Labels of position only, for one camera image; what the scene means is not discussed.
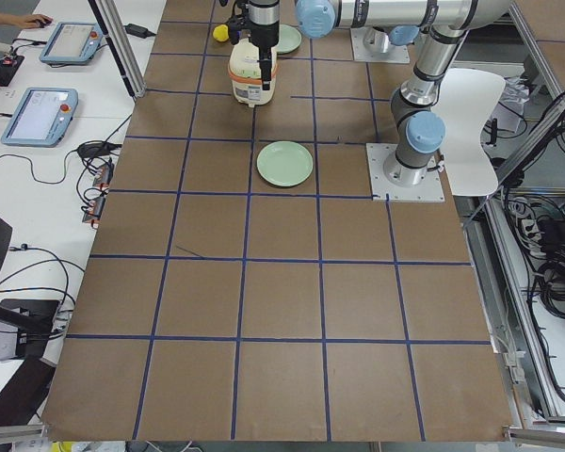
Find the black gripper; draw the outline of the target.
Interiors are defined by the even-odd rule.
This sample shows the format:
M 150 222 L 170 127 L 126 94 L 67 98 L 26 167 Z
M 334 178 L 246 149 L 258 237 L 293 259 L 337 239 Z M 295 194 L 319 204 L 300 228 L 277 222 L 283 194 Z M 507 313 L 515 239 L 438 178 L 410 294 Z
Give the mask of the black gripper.
M 250 42 L 258 48 L 261 60 L 262 89 L 271 89 L 272 49 L 279 42 L 280 1 L 250 0 L 248 2 Z

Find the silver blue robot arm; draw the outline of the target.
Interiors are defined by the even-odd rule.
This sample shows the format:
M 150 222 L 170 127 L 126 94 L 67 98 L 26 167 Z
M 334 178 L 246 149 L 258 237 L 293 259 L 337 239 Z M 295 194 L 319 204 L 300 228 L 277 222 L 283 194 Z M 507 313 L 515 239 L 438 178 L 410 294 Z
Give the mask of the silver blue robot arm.
M 411 77 L 393 94 L 392 114 L 399 135 L 394 154 L 383 164 L 396 186 L 412 187 L 424 178 L 428 161 L 444 141 L 444 123 L 431 112 L 439 87 L 468 32 L 494 22 L 508 1 L 298 1 L 296 19 L 311 39 L 335 27 L 409 25 L 427 30 Z

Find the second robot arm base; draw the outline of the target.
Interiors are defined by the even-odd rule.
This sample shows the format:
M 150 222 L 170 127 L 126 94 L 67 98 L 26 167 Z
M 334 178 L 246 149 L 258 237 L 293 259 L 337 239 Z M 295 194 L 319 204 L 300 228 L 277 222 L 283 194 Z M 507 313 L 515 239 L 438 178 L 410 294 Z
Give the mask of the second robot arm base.
M 366 28 L 363 45 L 371 53 L 387 54 L 397 46 L 413 43 L 419 32 L 416 25 L 371 26 Z

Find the person's hand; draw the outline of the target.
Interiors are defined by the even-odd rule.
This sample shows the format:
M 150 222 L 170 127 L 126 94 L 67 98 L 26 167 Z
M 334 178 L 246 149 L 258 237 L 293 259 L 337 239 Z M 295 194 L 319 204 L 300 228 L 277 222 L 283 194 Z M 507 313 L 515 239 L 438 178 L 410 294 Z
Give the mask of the person's hand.
M 19 17 L 18 26 L 21 29 L 44 28 L 39 26 L 38 20 L 49 20 L 53 22 L 52 17 L 43 14 L 28 14 Z

